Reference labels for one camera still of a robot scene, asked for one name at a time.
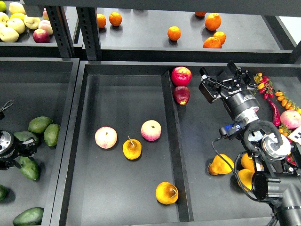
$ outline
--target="robotic arm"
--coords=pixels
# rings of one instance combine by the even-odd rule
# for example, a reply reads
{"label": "robotic arm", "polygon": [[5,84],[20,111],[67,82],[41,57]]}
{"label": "robotic arm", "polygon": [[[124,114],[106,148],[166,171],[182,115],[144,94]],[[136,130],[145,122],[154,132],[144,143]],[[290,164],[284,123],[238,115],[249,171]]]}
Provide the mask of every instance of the robotic arm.
{"label": "robotic arm", "polygon": [[[209,103],[222,99],[233,120],[219,129],[220,135],[240,140],[252,156],[255,173],[251,192],[257,201],[269,204],[282,226],[301,225],[300,146],[291,145],[272,122],[258,118],[259,103],[251,92],[257,85],[248,70],[237,68],[233,61],[227,66],[232,75],[224,71],[216,79],[204,67],[200,70],[200,91]],[[298,167],[285,161],[289,153],[300,160]]]}

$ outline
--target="apple stem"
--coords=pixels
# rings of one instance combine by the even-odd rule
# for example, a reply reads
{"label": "apple stem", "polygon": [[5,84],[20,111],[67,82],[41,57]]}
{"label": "apple stem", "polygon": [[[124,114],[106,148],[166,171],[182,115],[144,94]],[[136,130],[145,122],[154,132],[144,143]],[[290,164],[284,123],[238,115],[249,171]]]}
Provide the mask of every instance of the apple stem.
{"label": "apple stem", "polygon": [[134,143],[132,142],[131,138],[129,136],[127,136],[127,137],[130,140],[130,142],[132,143],[132,146],[134,146]]}

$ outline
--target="pear stem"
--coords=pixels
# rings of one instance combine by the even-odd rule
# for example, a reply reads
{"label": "pear stem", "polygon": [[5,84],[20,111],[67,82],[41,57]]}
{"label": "pear stem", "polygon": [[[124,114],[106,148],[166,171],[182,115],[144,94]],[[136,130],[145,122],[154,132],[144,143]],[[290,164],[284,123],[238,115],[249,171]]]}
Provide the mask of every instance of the pear stem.
{"label": "pear stem", "polygon": [[177,191],[174,188],[171,188],[171,190],[173,190],[173,192],[174,192],[174,195],[171,196],[171,198],[174,198],[177,195]]}
{"label": "pear stem", "polygon": [[134,146],[134,143],[132,142],[131,138],[129,136],[127,136],[127,137],[130,140],[130,142],[132,143],[132,146]]}

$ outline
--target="tray divider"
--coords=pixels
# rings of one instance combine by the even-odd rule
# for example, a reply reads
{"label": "tray divider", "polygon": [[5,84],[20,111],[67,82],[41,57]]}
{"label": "tray divider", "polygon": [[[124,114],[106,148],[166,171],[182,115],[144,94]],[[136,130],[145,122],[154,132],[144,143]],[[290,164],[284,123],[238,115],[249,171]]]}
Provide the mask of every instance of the tray divider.
{"label": "tray divider", "polygon": [[192,204],[189,192],[187,171],[183,158],[183,146],[178,111],[173,98],[173,84],[169,71],[161,76],[162,91],[165,105],[165,115],[168,131],[169,149],[174,172],[174,183],[179,190],[177,201],[180,222],[193,221]]}

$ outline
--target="red apple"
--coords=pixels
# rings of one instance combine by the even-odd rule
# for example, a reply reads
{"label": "red apple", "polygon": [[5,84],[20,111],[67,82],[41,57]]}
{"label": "red apple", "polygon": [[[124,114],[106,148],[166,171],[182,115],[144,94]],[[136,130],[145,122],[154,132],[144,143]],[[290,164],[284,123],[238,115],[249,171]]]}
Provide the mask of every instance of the red apple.
{"label": "red apple", "polygon": [[297,111],[287,110],[281,114],[280,121],[288,129],[295,129],[301,126],[301,115]]}
{"label": "red apple", "polygon": [[141,135],[148,141],[155,141],[161,136],[161,125],[155,120],[148,120],[141,127]]}
{"label": "red apple", "polygon": [[176,86],[187,86],[191,78],[192,73],[186,67],[176,67],[171,73],[171,81]]}
{"label": "red apple", "polygon": [[50,37],[47,31],[43,29],[37,29],[33,32],[33,40],[36,43],[50,43]]}
{"label": "red apple", "polygon": [[190,98],[190,90],[186,86],[177,86],[173,95],[179,105],[186,105]]}
{"label": "red apple", "polygon": [[101,127],[95,133],[95,141],[101,148],[109,149],[116,144],[117,133],[112,127]]}

